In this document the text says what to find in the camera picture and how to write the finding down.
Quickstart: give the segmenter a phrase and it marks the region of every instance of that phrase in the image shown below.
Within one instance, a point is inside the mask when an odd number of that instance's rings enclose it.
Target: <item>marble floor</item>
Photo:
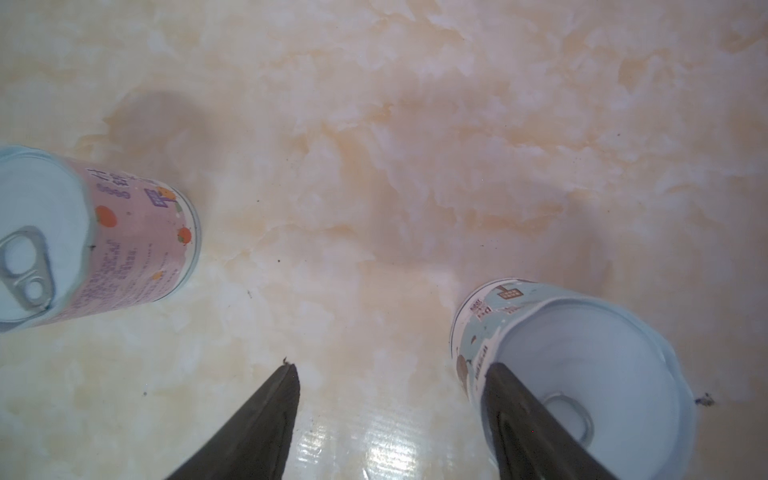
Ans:
[[[452,314],[523,276],[676,349],[695,479],[766,478],[768,5],[4,0],[0,141],[154,177],[200,264],[0,336],[0,478],[161,479],[283,357],[285,478],[497,476]]]

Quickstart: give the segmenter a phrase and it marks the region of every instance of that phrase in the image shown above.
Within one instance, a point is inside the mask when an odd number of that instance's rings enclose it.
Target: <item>pink label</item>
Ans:
[[[191,206],[166,184],[62,159],[90,194],[96,217],[87,275],[68,305],[42,323],[153,302],[193,264]]]

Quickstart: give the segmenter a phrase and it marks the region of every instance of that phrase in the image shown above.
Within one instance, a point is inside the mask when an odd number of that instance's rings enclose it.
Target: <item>dark spot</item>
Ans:
[[[701,405],[704,407],[711,407],[715,404],[715,399],[713,399],[709,393],[704,393],[704,396],[701,396],[695,400],[696,405]]]

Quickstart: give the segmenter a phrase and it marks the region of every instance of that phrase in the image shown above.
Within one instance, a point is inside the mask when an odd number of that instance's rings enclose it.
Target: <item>can label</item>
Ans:
[[[64,309],[39,324],[153,302],[187,278],[200,252],[194,208],[156,180],[59,158],[82,180],[96,225],[87,272]]]
[[[546,283],[508,278],[477,289],[456,313],[451,358],[464,393],[480,406],[485,374],[507,332],[552,300],[591,298]]]

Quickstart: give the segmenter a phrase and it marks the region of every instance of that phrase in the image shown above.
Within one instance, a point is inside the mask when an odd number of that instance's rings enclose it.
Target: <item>can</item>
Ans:
[[[683,478],[693,394],[671,345],[627,310],[545,283],[495,280],[458,309],[449,347],[491,450],[482,394],[488,368],[501,362],[618,478]]]
[[[0,148],[0,332],[154,302],[199,256],[197,212],[169,185]]]

